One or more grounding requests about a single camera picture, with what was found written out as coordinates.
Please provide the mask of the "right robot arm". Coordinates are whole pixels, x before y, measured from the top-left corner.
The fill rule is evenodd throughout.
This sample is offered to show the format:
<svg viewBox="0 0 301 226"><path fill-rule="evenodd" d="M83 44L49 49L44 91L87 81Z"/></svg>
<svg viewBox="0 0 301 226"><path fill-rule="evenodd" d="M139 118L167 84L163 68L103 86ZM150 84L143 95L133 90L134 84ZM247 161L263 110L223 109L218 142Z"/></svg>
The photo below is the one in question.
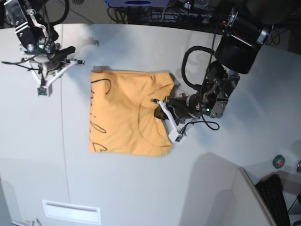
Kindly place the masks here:
<svg viewBox="0 0 301 226"><path fill-rule="evenodd" d="M64 2L64 13L54 22L49 20L46 3L46 0L7 0L3 3L7 19L19 39L20 50L26 55L19 62L3 61L3 64L22 66L36 63L39 70L49 72L60 68L62 61L75 52L73 46L60 49L56 43L59 35L54 29L67 18L70 2Z"/></svg>

